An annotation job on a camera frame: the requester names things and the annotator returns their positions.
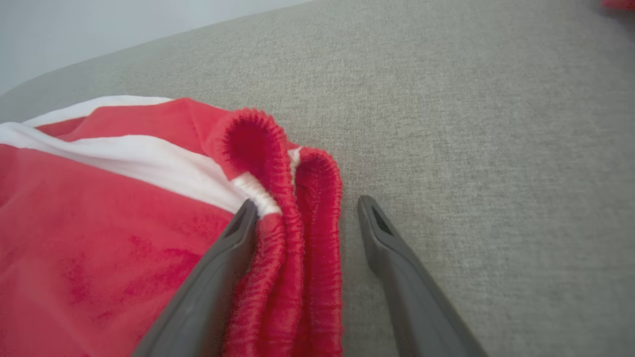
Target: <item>gray upholstery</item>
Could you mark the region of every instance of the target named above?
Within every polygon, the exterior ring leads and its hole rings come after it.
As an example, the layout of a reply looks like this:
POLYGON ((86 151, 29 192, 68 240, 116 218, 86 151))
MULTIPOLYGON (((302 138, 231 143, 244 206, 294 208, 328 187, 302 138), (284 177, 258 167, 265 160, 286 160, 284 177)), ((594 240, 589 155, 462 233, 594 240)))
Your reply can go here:
POLYGON ((344 180, 346 356, 395 356, 355 211, 374 196, 492 357, 635 351, 635 18, 599 0, 317 0, 71 65, 103 95, 258 107, 344 180))

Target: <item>red and white striped garment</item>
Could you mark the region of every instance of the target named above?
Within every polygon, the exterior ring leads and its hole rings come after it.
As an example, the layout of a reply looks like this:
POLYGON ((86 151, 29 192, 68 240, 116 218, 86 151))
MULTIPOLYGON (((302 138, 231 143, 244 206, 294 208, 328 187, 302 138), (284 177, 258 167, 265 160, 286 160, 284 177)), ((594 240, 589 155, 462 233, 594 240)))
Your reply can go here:
POLYGON ((252 199, 226 356, 340 356, 342 184, 260 111, 103 97, 0 125, 0 351, 127 356, 252 199))

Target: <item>light gray background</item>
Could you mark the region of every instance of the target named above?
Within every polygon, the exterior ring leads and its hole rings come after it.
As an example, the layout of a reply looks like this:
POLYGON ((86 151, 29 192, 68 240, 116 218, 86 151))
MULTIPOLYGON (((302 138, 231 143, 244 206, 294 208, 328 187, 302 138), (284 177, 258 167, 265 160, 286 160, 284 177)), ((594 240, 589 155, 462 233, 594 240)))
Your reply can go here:
POLYGON ((396 355, 360 194, 492 357, 632 356, 635 20, 598 2, 318 0, 45 74, 0 118, 113 94, 261 108, 340 165, 346 356, 396 355))

